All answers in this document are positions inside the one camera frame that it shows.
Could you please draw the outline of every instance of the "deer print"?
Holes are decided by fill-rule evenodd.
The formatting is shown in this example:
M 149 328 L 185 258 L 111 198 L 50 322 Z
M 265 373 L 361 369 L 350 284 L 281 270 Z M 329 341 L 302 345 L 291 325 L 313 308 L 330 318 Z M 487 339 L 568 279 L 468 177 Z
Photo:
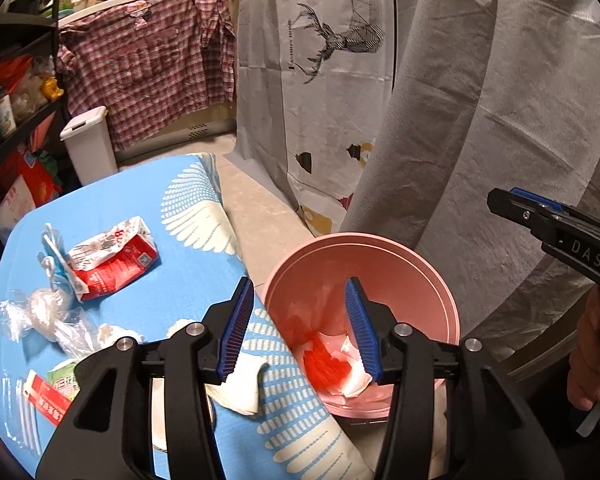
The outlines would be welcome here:
M 342 34 L 336 34 L 327 23 L 320 23 L 315 11 L 305 4 L 298 18 L 308 18 L 310 23 L 303 28 L 312 28 L 324 38 L 325 46 L 315 57 L 308 57 L 314 65 L 304 68 L 298 63 L 295 65 L 309 79 L 304 84 L 315 79 L 320 71 L 323 61 L 328 60 L 336 50 L 347 52 L 377 52 L 382 46 L 384 30 L 382 29 L 381 7 L 378 0 L 351 0 L 351 19 L 349 28 Z

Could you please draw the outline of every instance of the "pink trash bin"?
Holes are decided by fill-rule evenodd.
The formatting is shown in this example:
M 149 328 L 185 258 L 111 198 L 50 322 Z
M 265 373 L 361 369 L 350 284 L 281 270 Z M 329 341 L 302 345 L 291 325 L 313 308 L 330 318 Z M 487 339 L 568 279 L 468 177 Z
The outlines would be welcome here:
M 338 233 L 311 240 L 271 273 L 262 297 L 269 315 L 293 351 L 309 331 L 347 333 L 344 285 L 357 276 L 371 301 L 387 304 L 398 321 L 429 338 L 458 344 L 460 323 L 451 292 L 440 275 L 408 248 L 374 235 Z M 436 381 L 436 388 L 442 384 Z M 386 418 L 392 386 L 372 384 L 355 399 L 319 392 L 333 415 Z

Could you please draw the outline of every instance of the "plaid shirt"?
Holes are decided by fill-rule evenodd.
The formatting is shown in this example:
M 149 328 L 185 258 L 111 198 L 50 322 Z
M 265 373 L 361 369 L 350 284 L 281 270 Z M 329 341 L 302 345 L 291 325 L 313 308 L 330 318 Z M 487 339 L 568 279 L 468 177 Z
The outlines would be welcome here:
M 70 114 L 106 106 L 117 150 L 234 100 L 227 0 L 139 0 L 71 23 L 59 38 Z

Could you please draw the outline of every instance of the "blue tablecloth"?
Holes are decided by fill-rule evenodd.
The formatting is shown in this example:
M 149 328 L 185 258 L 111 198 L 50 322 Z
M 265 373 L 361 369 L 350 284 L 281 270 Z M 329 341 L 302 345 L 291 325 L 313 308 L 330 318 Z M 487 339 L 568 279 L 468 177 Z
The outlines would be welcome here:
M 96 324 L 107 322 L 135 330 L 148 341 L 160 340 L 176 320 L 200 320 L 209 305 L 231 297 L 246 270 L 222 209 L 215 160 L 199 154 L 143 164 L 27 214 L 0 262 L 0 301 L 11 299 L 13 290 L 30 293 L 48 286 L 36 259 L 46 222 L 61 231 L 70 248 L 138 215 L 151 230 L 160 259 L 122 290 L 84 304 Z M 260 384 L 259 415 L 245 417 L 216 405 L 216 441 L 227 479 L 371 478 L 257 298 L 243 350 L 265 356 L 269 367 Z M 19 343 L 0 334 L 0 436 L 32 475 L 40 457 L 7 435 L 2 378 L 25 379 L 30 369 L 46 377 L 65 358 L 37 333 Z M 54 427 L 36 416 L 44 448 Z M 156 473 L 167 478 L 166 454 L 156 450 L 154 455 Z

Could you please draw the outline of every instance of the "human hand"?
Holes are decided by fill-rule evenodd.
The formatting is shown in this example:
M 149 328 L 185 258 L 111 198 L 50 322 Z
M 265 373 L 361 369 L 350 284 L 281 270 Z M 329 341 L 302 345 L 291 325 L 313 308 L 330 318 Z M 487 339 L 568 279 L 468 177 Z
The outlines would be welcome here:
M 579 410 L 589 411 L 600 401 L 600 289 L 587 298 L 578 322 L 578 345 L 569 357 L 567 398 Z

